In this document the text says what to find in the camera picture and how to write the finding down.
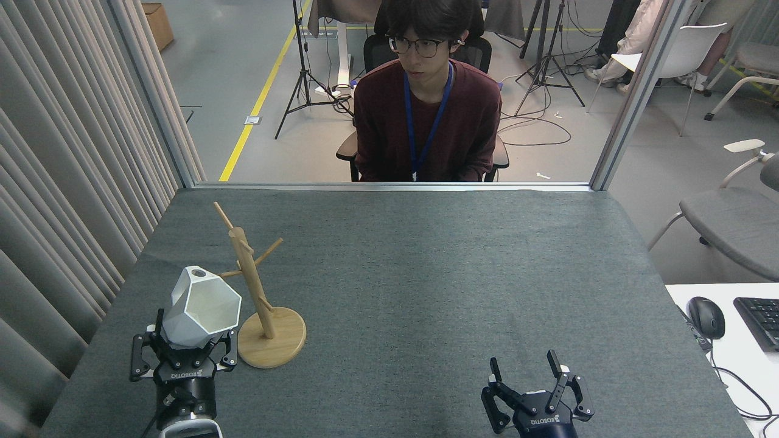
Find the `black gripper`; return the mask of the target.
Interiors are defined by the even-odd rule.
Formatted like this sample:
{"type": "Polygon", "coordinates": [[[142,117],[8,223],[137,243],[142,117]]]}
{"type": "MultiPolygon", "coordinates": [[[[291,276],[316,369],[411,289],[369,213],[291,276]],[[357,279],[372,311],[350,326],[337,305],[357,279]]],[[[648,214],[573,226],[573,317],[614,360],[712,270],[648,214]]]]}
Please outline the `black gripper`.
{"type": "Polygon", "coordinates": [[[586,422],[595,415],[584,377],[563,366],[554,350],[548,350],[547,360],[556,378],[554,390],[520,393],[503,382],[497,358],[490,358],[491,374],[481,390],[481,401],[495,434],[501,434],[511,422],[520,437],[577,437],[573,419],[586,422]],[[565,388],[573,389],[573,410],[561,402],[565,388]],[[496,399],[514,411],[511,417],[500,411],[496,399]]]}
{"type": "Polygon", "coordinates": [[[136,382],[153,378],[156,385],[156,415],[159,418],[196,417],[215,418],[217,403],[214,377],[216,372],[231,372],[237,366],[237,333],[231,328],[209,340],[209,352],[223,344],[225,351],[219,360],[204,361],[194,368],[175,369],[175,352],[163,333],[164,308],[159,308],[153,328],[133,337],[129,380],[136,382]],[[159,360],[152,370],[144,360],[144,348],[152,347],[159,360]]]}

